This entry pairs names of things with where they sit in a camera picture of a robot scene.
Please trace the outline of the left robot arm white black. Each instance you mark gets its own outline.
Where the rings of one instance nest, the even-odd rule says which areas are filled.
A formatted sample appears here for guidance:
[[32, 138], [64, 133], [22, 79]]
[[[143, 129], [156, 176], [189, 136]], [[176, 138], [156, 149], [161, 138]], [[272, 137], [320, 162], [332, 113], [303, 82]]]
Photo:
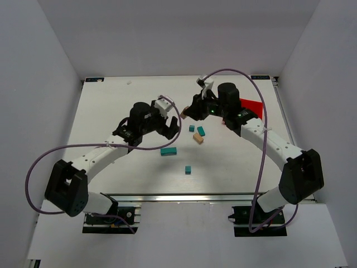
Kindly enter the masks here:
[[171, 123], [166, 124], [168, 112], [174, 107], [174, 102], [163, 96], [151, 104], [135, 103], [129, 116], [120, 121], [104, 143], [94, 145], [93, 150], [75, 160], [54, 164], [45, 199], [71, 217], [81, 212], [116, 216], [118, 202], [103, 193], [90, 192], [89, 183], [120, 157], [139, 150], [146, 134], [157, 132], [174, 142], [181, 131], [180, 119], [172, 117]]

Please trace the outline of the teal arch wood block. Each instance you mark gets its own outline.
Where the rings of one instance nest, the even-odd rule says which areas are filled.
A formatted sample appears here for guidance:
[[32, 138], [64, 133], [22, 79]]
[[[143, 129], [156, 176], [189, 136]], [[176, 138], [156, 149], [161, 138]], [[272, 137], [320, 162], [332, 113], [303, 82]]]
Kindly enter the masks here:
[[176, 147], [165, 147], [160, 149], [161, 156], [172, 156], [177, 155]]

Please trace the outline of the tan rectangular wood block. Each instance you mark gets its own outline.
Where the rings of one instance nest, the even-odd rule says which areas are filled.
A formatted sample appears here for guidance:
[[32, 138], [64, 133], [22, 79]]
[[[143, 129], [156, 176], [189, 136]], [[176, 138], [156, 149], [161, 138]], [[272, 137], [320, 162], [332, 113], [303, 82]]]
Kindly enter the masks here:
[[189, 108], [189, 106], [186, 106], [182, 112], [180, 113], [180, 117], [181, 119], [185, 119], [187, 117], [187, 115], [185, 115], [185, 111]]

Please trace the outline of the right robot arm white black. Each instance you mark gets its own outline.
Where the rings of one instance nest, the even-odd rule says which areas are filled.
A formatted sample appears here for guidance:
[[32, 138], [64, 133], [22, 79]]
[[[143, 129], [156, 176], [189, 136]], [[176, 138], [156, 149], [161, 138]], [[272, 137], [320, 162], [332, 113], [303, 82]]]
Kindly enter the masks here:
[[220, 84], [218, 95], [214, 95], [211, 82], [198, 80], [197, 83], [202, 90], [194, 95], [184, 115], [195, 121], [203, 121], [209, 115], [221, 117], [228, 129], [264, 151], [282, 172], [278, 186], [258, 197], [257, 204], [262, 212], [270, 213], [286, 204], [298, 204], [324, 187], [317, 151], [305, 151], [265, 128], [261, 118], [242, 105], [235, 84]]

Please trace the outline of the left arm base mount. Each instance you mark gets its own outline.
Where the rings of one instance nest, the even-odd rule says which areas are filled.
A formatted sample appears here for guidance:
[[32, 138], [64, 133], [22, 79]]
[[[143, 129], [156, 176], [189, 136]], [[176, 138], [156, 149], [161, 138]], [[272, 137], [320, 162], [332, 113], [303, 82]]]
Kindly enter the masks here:
[[140, 223], [140, 205], [122, 205], [110, 195], [100, 193], [111, 202], [104, 214], [85, 213], [82, 233], [134, 235]]

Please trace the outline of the red plastic bin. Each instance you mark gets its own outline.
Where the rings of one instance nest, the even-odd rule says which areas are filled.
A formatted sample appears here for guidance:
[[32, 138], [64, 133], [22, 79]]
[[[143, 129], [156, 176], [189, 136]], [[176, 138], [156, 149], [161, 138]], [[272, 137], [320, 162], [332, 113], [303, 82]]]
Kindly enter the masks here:
[[227, 125], [245, 124], [249, 119], [263, 118], [263, 103], [245, 100], [236, 96], [219, 99], [216, 115]]

